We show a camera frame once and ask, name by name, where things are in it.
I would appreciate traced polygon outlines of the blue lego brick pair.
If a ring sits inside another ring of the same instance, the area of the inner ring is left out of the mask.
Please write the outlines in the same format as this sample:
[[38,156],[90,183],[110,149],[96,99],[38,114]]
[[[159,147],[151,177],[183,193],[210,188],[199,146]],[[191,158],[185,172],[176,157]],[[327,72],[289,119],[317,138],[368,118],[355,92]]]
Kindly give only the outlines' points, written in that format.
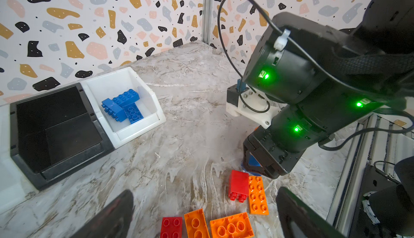
[[124,109],[111,99],[103,100],[101,106],[103,107],[104,112],[117,122],[123,122],[127,118]]

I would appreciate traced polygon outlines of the blue long lego brick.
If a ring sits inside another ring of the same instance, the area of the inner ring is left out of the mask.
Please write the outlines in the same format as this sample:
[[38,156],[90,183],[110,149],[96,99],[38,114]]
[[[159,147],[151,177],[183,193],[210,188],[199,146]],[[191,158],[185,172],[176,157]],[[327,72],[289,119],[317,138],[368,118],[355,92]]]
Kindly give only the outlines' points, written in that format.
[[134,124],[140,120],[142,120],[144,117],[141,114],[141,111],[137,107],[135,103],[128,104],[123,107],[124,112],[126,113],[126,116],[129,119],[130,124]]

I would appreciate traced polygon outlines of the small blue lego brick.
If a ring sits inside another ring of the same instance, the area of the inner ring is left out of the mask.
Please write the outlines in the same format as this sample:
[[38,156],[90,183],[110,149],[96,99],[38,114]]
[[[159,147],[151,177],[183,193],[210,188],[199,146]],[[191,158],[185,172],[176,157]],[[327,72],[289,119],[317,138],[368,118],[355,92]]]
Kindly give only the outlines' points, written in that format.
[[[248,157],[249,157],[248,167],[261,167],[260,163],[254,158],[253,155],[251,155],[251,153],[249,153]],[[247,170],[243,162],[241,163],[241,167],[242,167],[243,171],[247,172],[250,175],[261,176],[260,173]]]

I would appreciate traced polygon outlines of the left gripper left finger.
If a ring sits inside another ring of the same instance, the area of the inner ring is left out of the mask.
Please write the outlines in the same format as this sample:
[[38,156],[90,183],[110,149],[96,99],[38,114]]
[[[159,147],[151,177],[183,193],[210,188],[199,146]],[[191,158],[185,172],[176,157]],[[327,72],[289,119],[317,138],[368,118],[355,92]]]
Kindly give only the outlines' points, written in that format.
[[133,194],[126,189],[76,231],[72,238],[126,238],[133,212]]

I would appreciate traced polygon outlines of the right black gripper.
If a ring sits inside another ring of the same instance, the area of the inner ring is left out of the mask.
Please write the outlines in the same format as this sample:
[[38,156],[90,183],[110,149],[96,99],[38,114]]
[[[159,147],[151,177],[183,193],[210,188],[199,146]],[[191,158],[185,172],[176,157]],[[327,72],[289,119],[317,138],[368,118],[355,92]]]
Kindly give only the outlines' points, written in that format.
[[[270,179],[289,174],[304,154],[288,152],[278,147],[269,131],[258,127],[243,142],[243,163],[247,170],[260,173]],[[260,163],[261,167],[248,167],[249,153]]]

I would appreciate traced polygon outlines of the red square lego brick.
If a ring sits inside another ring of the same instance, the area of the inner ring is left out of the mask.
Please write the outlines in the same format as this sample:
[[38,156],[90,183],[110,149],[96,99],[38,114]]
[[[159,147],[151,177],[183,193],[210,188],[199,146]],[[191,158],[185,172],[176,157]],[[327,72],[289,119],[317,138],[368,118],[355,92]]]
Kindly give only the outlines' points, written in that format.
[[182,217],[162,218],[160,238],[181,238],[182,226]]

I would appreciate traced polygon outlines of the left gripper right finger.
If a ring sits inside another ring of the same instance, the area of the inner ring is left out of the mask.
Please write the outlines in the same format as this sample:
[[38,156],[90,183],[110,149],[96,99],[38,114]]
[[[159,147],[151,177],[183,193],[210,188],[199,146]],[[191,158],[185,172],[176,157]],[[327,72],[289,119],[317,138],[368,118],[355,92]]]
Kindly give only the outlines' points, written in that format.
[[276,198],[281,228],[286,238],[342,238],[338,230],[315,213],[287,187]]

